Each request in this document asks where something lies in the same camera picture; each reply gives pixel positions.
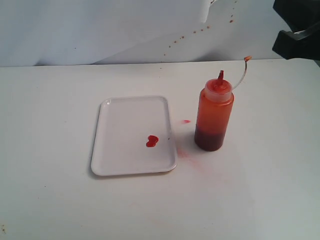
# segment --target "black object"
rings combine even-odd
[[[320,60],[320,0],[275,0],[291,31],[280,31],[272,50],[285,59]]]

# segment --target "white tray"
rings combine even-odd
[[[159,141],[147,147],[148,136]],[[174,169],[176,147],[168,101],[162,96],[109,98],[100,106],[91,169],[98,176]]]

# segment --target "white backdrop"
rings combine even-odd
[[[289,28],[274,0],[210,2],[2,0],[0,66],[279,57],[273,43]]]

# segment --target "red sauce bottle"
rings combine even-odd
[[[220,71],[218,79],[207,81],[200,93],[194,141],[205,151],[216,151],[224,143],[235,99],[232,89]]]

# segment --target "bottle cap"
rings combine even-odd
[[[224,103],[231,98],[232,89],[232,85],[224,80],[224,71],[221,70],[218,78],[206,82],[204,95],[212,102]]]

